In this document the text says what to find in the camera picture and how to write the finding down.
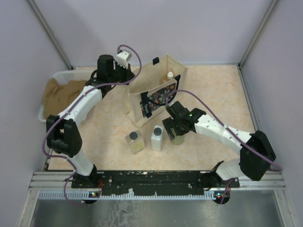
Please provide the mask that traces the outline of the amber liquid clear bottle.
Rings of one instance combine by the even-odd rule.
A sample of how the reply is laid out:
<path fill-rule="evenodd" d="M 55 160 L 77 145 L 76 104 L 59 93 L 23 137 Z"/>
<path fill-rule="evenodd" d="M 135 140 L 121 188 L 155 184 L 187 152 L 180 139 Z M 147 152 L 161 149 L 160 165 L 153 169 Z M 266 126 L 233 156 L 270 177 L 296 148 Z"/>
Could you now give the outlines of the amber liquid clear bottle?
<path fill-rule="evenodd" d="M 172 82 L 174 80 L 173 72 L 169 71 L 166 75 L 161 78 L 161 83 L 165 84 L 167 82 Z"/>

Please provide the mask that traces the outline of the cream canvas tote bag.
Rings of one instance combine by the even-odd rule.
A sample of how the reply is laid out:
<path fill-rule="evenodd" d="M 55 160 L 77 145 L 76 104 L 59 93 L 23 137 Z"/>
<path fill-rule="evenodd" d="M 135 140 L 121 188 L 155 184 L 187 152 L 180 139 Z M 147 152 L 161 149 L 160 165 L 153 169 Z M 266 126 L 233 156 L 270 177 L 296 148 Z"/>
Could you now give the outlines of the cream canvas tote bag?
<path fill-rule="evenodd" d="M 165 84 L 161 78 L 169 71 L 174 80 Z M 142 127 L 156 115 L 165 110 L 166 102 L 183 98 L 173 90 L 183 89 L 187 79 L 188 67 L 174 59 L 170 54 L 154 58 L 151 62 L 134 71 L 138 77 L 126 86 L 121 103 L 124 113 L 137 127 Z"/>

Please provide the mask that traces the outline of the olive green bottle cream cap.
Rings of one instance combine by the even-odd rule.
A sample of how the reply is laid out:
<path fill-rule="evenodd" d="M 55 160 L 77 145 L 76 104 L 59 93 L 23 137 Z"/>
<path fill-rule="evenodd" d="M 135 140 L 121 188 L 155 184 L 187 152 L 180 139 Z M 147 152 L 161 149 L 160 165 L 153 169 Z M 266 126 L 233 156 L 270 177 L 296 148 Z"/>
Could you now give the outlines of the olive green bottle cream cap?
<path fill-rule="evenodd" d="M 176 145 L 176 146 L 179 146 L 179 145 L 182 145 L 184 143 L 184 140 L 185 140 L 185 136 L 177 136 L 176 134 L 174 134 L 174 139 L 171 140 L 171 142 Z"/>

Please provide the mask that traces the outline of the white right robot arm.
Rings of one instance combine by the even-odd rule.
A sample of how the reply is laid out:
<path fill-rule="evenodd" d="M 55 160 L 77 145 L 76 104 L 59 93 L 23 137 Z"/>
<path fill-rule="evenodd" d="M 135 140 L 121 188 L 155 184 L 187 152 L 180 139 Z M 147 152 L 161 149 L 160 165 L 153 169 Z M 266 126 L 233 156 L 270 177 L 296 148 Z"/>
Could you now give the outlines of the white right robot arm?
<path fill-rule="evenodd" d="M 219 123 L 205 111 L 189 111 L 179 101 L 166 106 L 170 117 L 162 121 L 170 140 L 189 132 L 208 136 L 226 145 L 239 156 L 218 163 L 212 174 L 212 183 L 223 187 L 228 180 L 246 176 L 260 181 L 276 159 L 266 134 L 260 130 L 249 133 Z"/>

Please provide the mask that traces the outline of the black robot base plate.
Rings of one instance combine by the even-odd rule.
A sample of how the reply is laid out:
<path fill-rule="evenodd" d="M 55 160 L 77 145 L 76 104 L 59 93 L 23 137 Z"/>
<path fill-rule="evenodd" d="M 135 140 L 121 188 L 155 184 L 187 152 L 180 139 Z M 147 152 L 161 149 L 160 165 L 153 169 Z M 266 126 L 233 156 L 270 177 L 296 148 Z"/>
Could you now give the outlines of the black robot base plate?
<path fill-rule="evenodd" d="M 126 196 L 130 192 L 141 198 L 147 196 L 203 196 L 213 188 L 238 188 L 237 178 L 222 180 L 215 171 L 122 171 L 93 170 L 90 176 L 76 174 L 73 189 L 93 189 L 93 198 Z"/>

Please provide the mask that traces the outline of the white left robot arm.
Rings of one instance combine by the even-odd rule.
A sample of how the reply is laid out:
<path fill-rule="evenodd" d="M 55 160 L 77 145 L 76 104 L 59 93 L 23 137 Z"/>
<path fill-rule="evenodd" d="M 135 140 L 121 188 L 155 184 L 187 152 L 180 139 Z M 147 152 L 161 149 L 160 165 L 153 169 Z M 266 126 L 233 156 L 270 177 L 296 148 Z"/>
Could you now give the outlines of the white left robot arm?
<path fill-rule="evenodd" d="M 97 69 L 92 72 L 85 87 L 76 99 L 57 116 L 46 119 L 46 135 L 42 149 L 50 148 L 82 176 L 82 183 L 92 188 L 98 184 L 96 167 L 82 151 L 82 138 L 79 126 L 91 109 L 116 85 L 126 85 L 135 75 L 131 71 L 129 51 L 120 51 L 116 57 L 108 54 L 99 56 Z"/>

